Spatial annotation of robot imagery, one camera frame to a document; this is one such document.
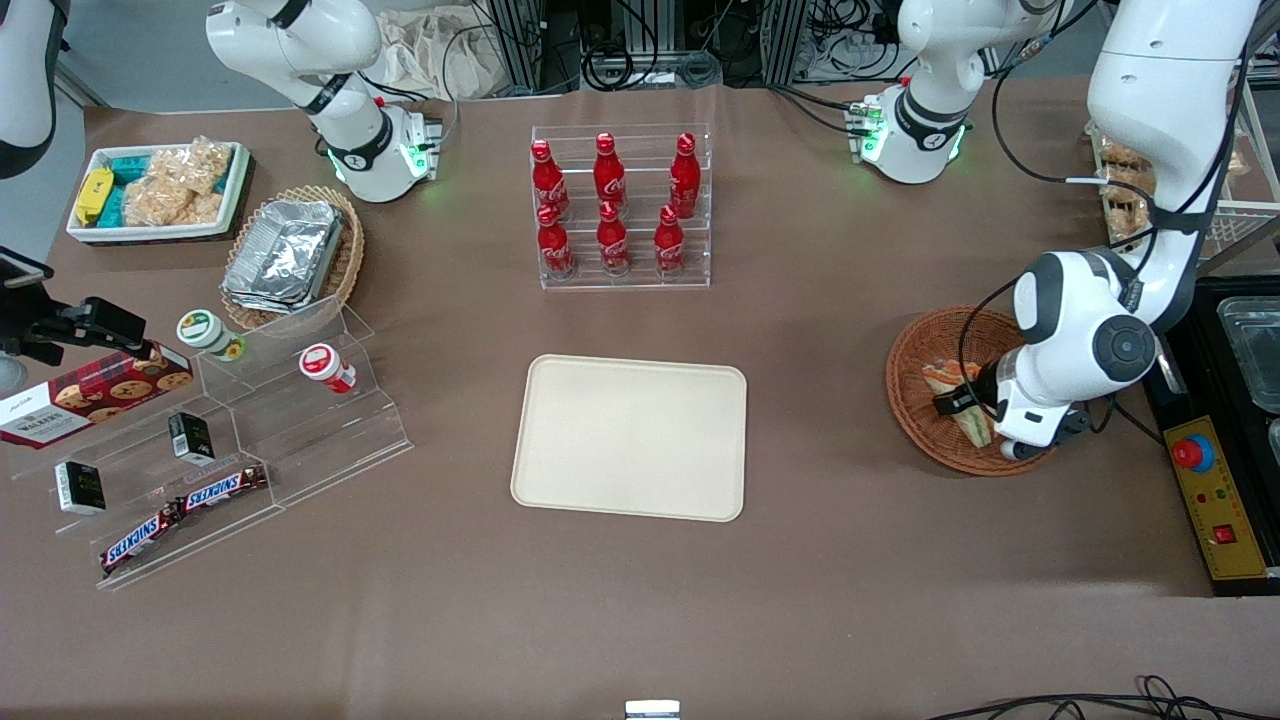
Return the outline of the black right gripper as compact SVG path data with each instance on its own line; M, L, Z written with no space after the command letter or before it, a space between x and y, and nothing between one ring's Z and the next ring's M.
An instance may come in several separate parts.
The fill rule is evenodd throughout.
M42 364L60 364L65 347L111 348L132 357L150 357L146 320L105 299L90 297L78 306L52 299L4 299L4 354Z

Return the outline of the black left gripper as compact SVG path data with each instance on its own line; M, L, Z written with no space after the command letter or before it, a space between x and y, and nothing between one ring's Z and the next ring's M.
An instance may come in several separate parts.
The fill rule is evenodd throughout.
M934 396L934 410L940 416L956 416L977 406L983 407L993 421L1004 418L1006 405L1000 398L998 383L1004 357L993 359L982 366L964 366L966 387L956 387Z

